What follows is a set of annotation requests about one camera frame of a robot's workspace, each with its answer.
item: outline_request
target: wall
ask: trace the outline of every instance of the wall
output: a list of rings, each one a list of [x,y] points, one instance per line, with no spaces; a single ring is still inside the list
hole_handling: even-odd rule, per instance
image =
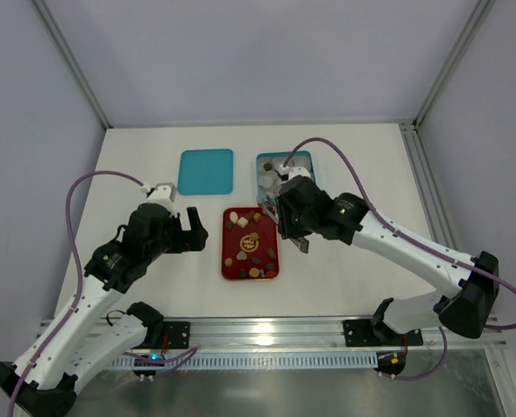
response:
[[[46,0],[114,126],[412,119],[475,0]]]
[[[516,284],[516,0],[493,6],[423,134],[464,247],[495,253]],[[516,321],[514,296],[497,312]]]
[[[22,353],[55,306],[70,253],[65,196],[102,139],[30,2],[0,0],[0,361]],[[0,391],[0,415],[7,402]]]

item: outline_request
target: red tray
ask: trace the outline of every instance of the red tray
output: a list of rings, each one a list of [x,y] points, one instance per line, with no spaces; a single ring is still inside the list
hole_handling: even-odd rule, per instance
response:
[[[231,212],[236,212],[239,217],[244,217],[252,211],[261,215],[259,222],[250,219],[245,228],[234,224],[230,230],[228,229]],[[228,208],[223,212],[222,230],[222,275],[224,278],[239,281],[271,280],[279,274],[277,228],[275,222],[264,214],[260,207]],[[257,244],[250,238],[252,233],[258,234]],[[273,257],[271,251],[270,254],[268,253],[268,249],[272,249]],[[246,260],[237,259],[240,252],[247,255]],[[230,267],[225,262],[228,258],[233,262]],[[257,268],[261,273],[257,277],[253,277],[250,275],[251,268]],[[247,272],[246,276],[241,276],[241,270]]]

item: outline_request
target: vented metal strip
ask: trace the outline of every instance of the vented metal strip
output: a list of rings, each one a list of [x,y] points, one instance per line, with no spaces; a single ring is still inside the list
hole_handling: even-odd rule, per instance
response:
[[[136,359],[122,356],[111,362],[111,371],[160,371],[174,367],[178,361],[166,366],[135,366]],[[197,353],[182,366],[185,371],[229,370],[288,370],[288,369],[356,369],[378,366],[375,352],[299,352],[299,353]]]

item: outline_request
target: white table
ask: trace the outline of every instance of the white table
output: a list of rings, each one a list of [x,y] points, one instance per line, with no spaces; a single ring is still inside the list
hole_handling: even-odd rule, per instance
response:
[[[177,183],[181,153],[186,149],[231,148],[235,153],[235,185],[230,195],[179,195],[175,202],[185,228],[189,225],[185,208],[198,208],[209,232],[204,251],[162,256],[115,308],[145,301],[175,317],[358,315],[372,314],[389,296],[432,291],[423,280],[378,255],[318,236],[311,239],[308,255],[291,242],[280,242],[281,272],[271,281],[222,278],[222,212],[254,205],[256,156],[291,150],[310,136],[326,137],[341,147],[376,207],[429,236],[397,124],[112,129],[105,136],[97,169],[123,171],[149,183]],[[332,197],[343,191],[358,194],[346,167],[330,148],[311,144],[307,150],[321,188]],[[92,182],[76,238],[83,265],[142,202],[144,196],[134,183],[102,176]],[[75,285],[71,257],[57,308],[67,302]]]

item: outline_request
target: purple cable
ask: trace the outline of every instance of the purple cable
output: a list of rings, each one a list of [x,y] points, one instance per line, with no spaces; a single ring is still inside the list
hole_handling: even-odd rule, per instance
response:
[[[447,261],[447,262],[453,263],[453,264],[457,265],[458,267],[468,269],[468,270],[473,271],[474,273],[479,274],[479,275],[483,275],[486,278],[489,278],[490,280],[495,281],[499,285],[502,285],[503,287],[507,288],[509,291],[511,291],[513,294],[516,295],[516,287],[514,287],[509,282],[503,281],[498,276],[496,276],[494,274],[490,274],[489,272],[486,272],[483,269],[473,267],[472,265],[468,265],[467,263],[464,263],[463,261],[455,261],[454,258],[452,258],[451,256],[442,254],[439,251],[437,251],[436,249],[428,247],[424,243],[419,242],[416,239],[414,239],[413,237],[411,237],[411,236],[409,236],[409,235],[407,235],[407,234],[397,230],[394,226],[392,226],[389,222],[387,222],[380,215],[380,213],[378,213],[378,210],[374,207],[374,205],[372,204],[372,202],[368,198],[367,192],[364,189],[364,186],[362,185],[361,179],[359,178],[358,174],[354,170],[353,165],[351,164],[351,162],[348,160],[348,158],[345,156],[345,154],[343,154],[341,149],[339,149],[333,142],[329,141],[328,139],[324,139],[323,137],[311,137],[310,139],[302,141],[301,143],[299,143],[291,151],[291,153],[289,154],[289,156],[285,160],[284,166],[287,166],[289,164],[289,161],[294,156],[296,151],[298,151],[300,148],[302,148],[307,143],[311,143],[311,142],[322,142],[322,143],[325,143],[327,146],[329,146],[331,149],[333,149],[337,153],[337,155],[339,155],[341,157],[341,159],[343,160],[345,165],[347,165],[348,170],[351,172],[351,175],[354,178],[354,182],[356,183],[357,187],[359,188],[359,191],[362,194],[362,198],[364,199],[364,202],[366,203],[366,205],[368,206],[368,208],[370,209],[372,214],[375,216],[376,219],[378,219],[378,221],[382,225],[384,225],[392,233],[396,234],[399,237],[402,237],[407,242],[413,244],[415,247],[417,247],[419,249],[422,249],[425,252],[428,252],[429,254],[434,255],[434,256],[440,258],[442,261]],[[490,328],[492,330],[512,330],[512,329],[516,328],[516,323],[506,324],[504,326],[493,325],[493,324],[486,324],[486,328]]]
[[[428,372],[425,372],[424,374],[415,375],[415,376],[394,376],[391,377],[391,374],[386,374],[385,372],[381,373],[381,376],[385,376],[386,378],[397,380],[397,381],[419,381],[423,380],[424,378],[427,378],[428,376],[435,374],[437,371],[440,370],[441,367],[443,367],[444,362],[447,359],[447,353],[449,352],[447,348],[447,337],[446,332],[443,330],[443,328],[438,328],[441,333],[441,339],[443,339],[443,352],[441,353],[440,360],[436,364],[435,367],[430,369]]]
[[[131,353],[128,353],[128,352],[126,352],[124,354],[127,355],[127,356],[135,357],[139,361],[148,361],[148,362],[154,363],[156,365],[161,365],[161,364],[169,363],[169,362],[172,362],[172,361],[176,361],[179,358],[182,358],[183,356],[186,356],[186,358],[182,359],[179,363],[177,363],[171,369],[168,369],[167,371],[160,372],[159,374],[154,376],[154,380],[158,380],[160,378],[164,378],[164,377],[166,377],[168,375],[171,375],[172,373],[178,371],[179,368],[181,368],[185,363],[187,363],[190,360],[190,358],[192,358],[196,354],[196,350],[197,350],[196,347],[192,347],[191,349],[187,350],[186,352],[183,352],[182,354],[177,355],[175,358],[166,359],[165,361],[155,361],[155,360],[152,360],[152,359],[144,358],[143,356],[140,356],[138,354],[131,354]],[[99,400],[103,400],[105,398],[108,398],[110,395],[115,394],[117,391],[121,391],[123,388],[125,388],[128,385],[130,385],[132,382],[136,382],[136,381],[139,381],[139,380],[136,380],[136,379],[128,380],[128,381],[125,381],[122,384],[119,384],[117,387],[112,388],[111,390],[109,390],[104,395],[98,395],[97,397],[79,397],[79,400],[81,400],[81,401],[99,401]]]
[[[97,175],[116,175],[120,176],[122,178],[126,178],[128,180],[131,180],[132,182],[135,182],[140,187],[143,184],[143,182],[137,180],[134,176],[130,176],[128,174],[124,174],[123,172],[117,172],[117,171],[95,171],[91,172],[89,174],[81,176],[79,179],[77,179],[73,185],[70,186],[69,193],[67,193],[67,200],[65,202],[65,221],[67,223],[67,236],[69,237],[69,244],[71,246],[71,250],[73,252],[73,257],[75,258],[75,266],[76,266],[76,293],[75,298],[73,300],[73,303],[71,304],[71,307],[69,310],[67,310],[67,313],[63,316],[61,321],[57,323],[57,326],[51,331],[51,333],[48,335],[48,337],[40,344],[40,347],[36,350],[36,352],[32,355],[30,358],[30,364],[27,365],[27,367],[24,369],[23,373],[21,374],[20,378],[18,379],[17,384],[15,385],[15,389],[13,389],[13,393],[11,394],[10,401],[9,401],[9,407],[7,408],[7,416],[13,417],[13,411],[15,409],[15,403],[17,402],[17,396],[21,389],[21,387],[24,384],[24,381],[26,380],[26,377],[28,376],[29,372],[34,367],[34,364],[42,354],[43,350],[50,344],[50,342],[53,340],[54,337],[59,333],[59,331],[63,328],[67,320],[71,317],[73,314],[73,311],[75,310],[76,306],[81,300],[82,292],[83,292],[83,267],[81,265],[81,259],[78,254],[78,250],[76,249],[75,244],[75,233],[73,232],[73,225],[70,218],[70,201],[73,196],[73,192],[75,191],[76,187],[83,182],[84,180],[91,178],[93,176]]]

